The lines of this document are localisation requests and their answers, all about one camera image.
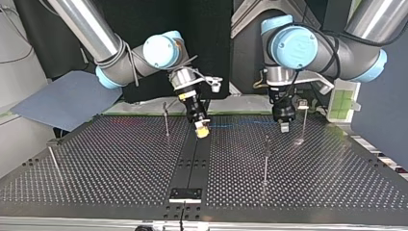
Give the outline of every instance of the metal rod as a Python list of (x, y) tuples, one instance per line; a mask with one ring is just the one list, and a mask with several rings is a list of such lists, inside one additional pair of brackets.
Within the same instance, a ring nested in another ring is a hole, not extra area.
[(75, 36), (98, 61), (106, 61), (120, 48), (120, 39), (91, 0), (48, 0)]
[(55, 158), (54, 151), (52, 150), (52, 147), (48, 146), (48, 150), (51, 153), (52, 161), (54, 162), (55, 168), (57, 169), (57, 172), (60, 175), (61, 182), (64, 183), (63, 175), (61, 174), (60, 167), (58, 166), (58, 162), (57, 162), (57, 159)]
[(168, 111), (167, 111), (166, 105), (167, 105), (167, 103), (164, 102), (163, 103), (163, 111), (164, 111), (165, 123), (166, 123), (166, 136), (170, 136), (170, 133), (168, 132), (168, 121), (167, 121)]
[(408, 13), (407, 0), (363, 0), (345, 30), (353, 36), (384, 42)]
[(303, 129), (302, 129), (302, 139), (303, 139), (303, 140), (304, 140), (304, 137), (305, 137), (306, 118), (307, 118), (307, 109), (306, 109), (306, 111), (305, 111), (305, 118), (303, 119)]
[(268, 156), (265, 157), (264, 185), (268, 184)]

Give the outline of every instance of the pin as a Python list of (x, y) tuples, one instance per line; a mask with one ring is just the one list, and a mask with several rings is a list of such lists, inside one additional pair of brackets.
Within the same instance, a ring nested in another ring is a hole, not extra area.
[(305, 142), (306, 119), (307, 119), (307, 111), (309, 110), (309, 106), (308, 106), (308, 102), (306, 99), (299, 99), (297, 103), (298, 103), (297, 109), (305, 111), (305, 117), (303, 118), (302, 135), (299, 139), (296, 139), (296, 141), (294, 141), (295, 144), (301, 145)]
[(166, 102), (164, 102), (163, 111), (164, 111), (165, 123), (166, 123), (166, 136), (170, 136), (170, 133), (168, 132), (168, 121), (167, 121), (168, 111), (167, 111), (166, 105), (167, 105)]
[(265, 136), (265, 167), (264, 167), (264, 187), (268, 185), (268, 159), (270, 156), (270, 143), (269, 143), (269, 136)]
[(57, 162), (57, 158), (55, 158), (55, 155), (54, 155), (54, 150), (52, 149), (51, 146), (48, 146), (48, 150), (50, 151), (52, 161), (54, 162), (54, 166), (57, 169), (57, 172), (58, 172), (58, 174), (60, 176), (61, 182), (64, 183), (63, 175), (61, 174), (60, 167), (59, 167), (58, 162)]

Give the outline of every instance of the cable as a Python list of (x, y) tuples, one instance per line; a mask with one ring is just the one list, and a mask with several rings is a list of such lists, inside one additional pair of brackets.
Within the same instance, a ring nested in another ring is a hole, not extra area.
[(39, 0), (39, 2), (41, 3), (41, 5), (47, 9), (49, 12), (51, 12), (53, 15), (56, 16), (60, 16), (59, 14), (57, 14), (54, 10), (52, 10), (50, 7), (47, 6), (47, 4), (44, 3), (44, 0)]
[[(133, 50), (131, 51), (131, 53), (132, 53), (132, 56), (136, 56), (136, 57), (137, 57), (140, 61), (142, 61), (144, 64), (149, 65), (149, 66), (152, 66), (152, 65), (151, 65), (150, 63), (148, 63), (143, 57), (141, 57), (138, 53), (134, 52)], [(192, 62), (193, 60), (195, 60), (197, 57), (198, 57), (198, 56), (195, 55), (195, 56), (189, 58), (188, 60), (186, 60), (186, 61), (184, 61), (184, 62), (182, 62), (182, 63), (180, 63), (180, 64), (178, 64), (178, 65), (176, 65), (176, 66), (173, 66), (173, 67), (168, 67), (168, 68), (162, 67), (162, 68), (158, 68), (158, 69), (171, 71), (171, 73), (170, 73), (170, 75), (169, 75), (169, 77), (168, 77), (168, 79), (169, 79), (170, 82), (171, 82), (171, 80), (175, 77), (174, 73), (175, 73), (177, 70), (180, 70), (180, 69), (183, 69), (183, 68), (184, 68), (184, 69), (189, 69), (190, 71), (194, 72), (195, 74), (197, 74), (198, 76), (200, 76), (201, 78), (203, 78), (204, 81), (205, 81), (208, 85), (211, 86), (212, 83), (210, 83), (210, 82), (207, 80), (207, 78), (206, 78), (203, 74), (201, 74), (201, 72), (199, 72), (198, 70), (196, 70), (196, 69), (194, 69), (194, 68), (191, 68), (191, 67), (187, 66), (188, 64), (191, 64), (191, 62)]]
[(253, 89), (268, 88), (269, 85), (262, 84), (262, 82), (264, 82), (264, 71), (263, 71), (263, 70), (260, 70), (260, 71), (259, 71), (259, 75), (261, 76), (261, 80), (258, 81), (258, 82), (255, 82), (255, 83), (252, 85), (252, 88), (253, 88)]
[(280, 102), (282, 102), (282, 100), (284, 100), (286, 97), (289, 96), (289, 93), (290, 93), (291, 90), (293, 89), (294, 83), (296, 82), (297, 77), (299, 77), (300, 71), (301, 71), (301, 70), (298, 69), (298, 70), (296, 70), (296, 71), (294, 72), (294, 78), (293, 78), (293, 80), (292, 80), (292, 83), (286, 88), (285, 95), (282, 96), (280, 99), (276, 100), (276, 102), (273, 102), (273, 104), (280, 103)]
[(181, 211), (181, 216), (180, 216), (180, 220), (179, 220), (179, 224), (180, 224), (180, 231), (184, 231), (184, 226), (183, 226), (183, 216), (184, 216), (184, 210), (186, 207), (186, 202), (184, 202), (183, 204), (183, 210)]
[(321, 105), (321, 107), (324, 109), (324, 112), (328, 115), (327, 109), (325, 109), (323, 103), (321, 103), (321, 100), (320, 100), (320, 98), (319, 98), (319, 96), (318, 96), (318, 93), (317, 93), (317, 91), (316, 91), (316, 89), (315, 89), (315, 86), (313, 86), (312, 83), (309, 83), (309, 85), (310, 85), (310, 87), (312, 88), (312, 91), (313, 91), (313, 94), (315, 95), (315, 98), (317, 99), (317, 101), (319, 102), (319, 104)]
[(4, 6), (4, 5), (1, 5), (1, 4), (0, 4), (0, 9), (3, 11), (0, 14), (2, 14), (6, 18), (6, 20), (9, 21), (9, 23), (15, 28), (15, 31), (16, 31), (17, 35), (20, 36), (30, 46), (30, 50), (27, 52), (26, 55), (24, 55), (24, 56), (22, 56), (20, 58), (14, 59), (14, 60), (0, 62), (0, 64), (10, 64), (10, 63), (15, 63), (15, 62), (18, 62), (18, 61), (22, 61), (22, 60), (26, 59), (27, 57), (29, 57), (31, 55), (34, 48), (31, 45), (31, 43), (20, 32), (20, 30), (18, 30), (18, 27), (13, 23), (12, 19), (6, 14), (6, 11), (10, 11), (10, 12), (14, 13), (15, 15), (19, 16), (18, 12), (15, 9), (11, 8), (11, 7)]
[(353, 36), (347, 32), (343, 32), (343, 33), (335, 33), (335, 32), (329, 32), (333, 35), (336, 35), (338, 37), (344, 37), (347, 39), (351, 39), (351, 40), (355, 40), (357, 42), (360, 42), (362, 44), (365, 45), (369, 45), (369, 46), (377, 46), (377, 47), (381, 47), (381, 46), (386, 46), (386, 45), (390, 45), (396, 41), (398, 41), (399, 39), (401, 39), (401, 37), (405, 34), (405, 32), (408, 30), (408, 21), (405, 23), (404, 27), (402, 28), (402, 30), (399, 32), (399, 34), (395, 37), (392, 38), (388, 41), (384, 41), (384, 42), (375, 42), (375, 41), (370, 41), (364, 38), (358, 38), (356, 36)]
[(323, 32), (321, 32), (320, 30), (318, 30), (318, 29), (316, 29), (316, 28), (314, 28), (312, 26), (309, 26), (309, 25), (307, 25), (305, 23), (295, 22), (295, 23), (293, 23), (293, 25), (294, 26), (305, 27), (305, 28), (307, 28), (309, 30), (312, 30), (315, 33), (319, 34), (327, 42), (327, 44), (330, 46), (330, 49), (333, 52), (333, 56), (334, 56), (335, 60), (336, 60), (337, 72), (336, 72), (336, 75), (333, 78), (338, 79), (340, 77), (340, 75), (342, 74), (342, 68), (341, 68), (341, 62), (340, 62), (340, 57), (339, 57), (339, 54), (338, 54), (338, 50), (336, 49), (336, 47), (332, 43), (332, 41)]
[(138, 82), (138, 73), (135, 67), (135, 62), (134, 62), (134, 57), (133, 57), (133, 51), (130, 48), (129, 44), (127, 42), (125, 42), (119, 35), (116, 35), (120, 41), (120, 45), (119, 45), (119, 50), (117, 51), (117, 53), (114, 55), (114, 57), (112, 59), (109, 59), (106, 62), (98, 62), (98, 61), (94, 61), (95, 64), (99, 65), (101, 68), (109, 68), (111, 66), (113, 66), (114, 64), (116, 64), (116, 62), (122, 57), (122, 55), (127, 51), (128, 56), (129, 56), (129, 60), (131, 62), (131, 67), (132, 67), (132, 72), (133, 72), (133, 76), (135, 78), (136, 81), (136, 85), (139, 84)]

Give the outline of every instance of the light blue joint cap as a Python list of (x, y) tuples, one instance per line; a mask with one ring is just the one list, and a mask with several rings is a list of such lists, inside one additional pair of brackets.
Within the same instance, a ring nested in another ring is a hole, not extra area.
[(146, 61), (158, 69), (174, 65), (180, 56), (180, 49), (175, 39), (182, 39), (177, 31), (148, 38), (143, 46), (143, 56)]
[(98, 76), (99, 83), (101, 83), (101, 85), (103, 85), (103, 87), (105, 87), (107, 89), (117, 89), (117, 88), (125, 87), (125, 85), (120, 85), (120, 84), (117, 84), (114, 81), (110, 80), (105, 75), (105, 73), (103, 72), (101, 67), (99, 67), (99, 66), (96, 67), (95, 73), (96, 73), (96, 76)]
[(380, 50), (380, 55), (378, 56), (375, 64), (364, 74), (352, 79), (352, 82), (367, 83), (376, 79), (384, 70), (384, 66), (387, 63), (387, 52), (385, 50)]
[(273, 30), (275, 28), (285, 26), (293, 23), (293, 17), (291, 15), (276, 16), (267, 20), (264, 20), (261, 24), (261, 35)]
[(311, 31), (290, 26), (273, 38), (269, 49), (278, 64), (290, 69), (300, 69), (315, 59), (319, 46), (315, 34)]

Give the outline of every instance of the gray panel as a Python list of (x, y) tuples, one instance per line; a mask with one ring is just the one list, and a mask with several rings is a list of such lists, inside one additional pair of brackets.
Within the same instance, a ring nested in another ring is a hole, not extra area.
[(362, 84), (358, 96), (362, 109), (354, 114), (351, 124), (355, 133), (404, 168), (408, 168), (407, 41), (405, 33), (398, 42), (385, 47), (385, 70), (374, 81)]
[(163, 218), (190, 128), (183, 117), (171, 117), (169, 127), (168, 138), (161, 116), (97, 119), (52, 147), (58, 168), (45, 152), (4, 180), (0, 206), (9, 208), (0, 216)]
[(110, 108), (122, 94), (108, 90), (96, 75), (71, 71), (11, 108), (14, 114), (71, 132)]

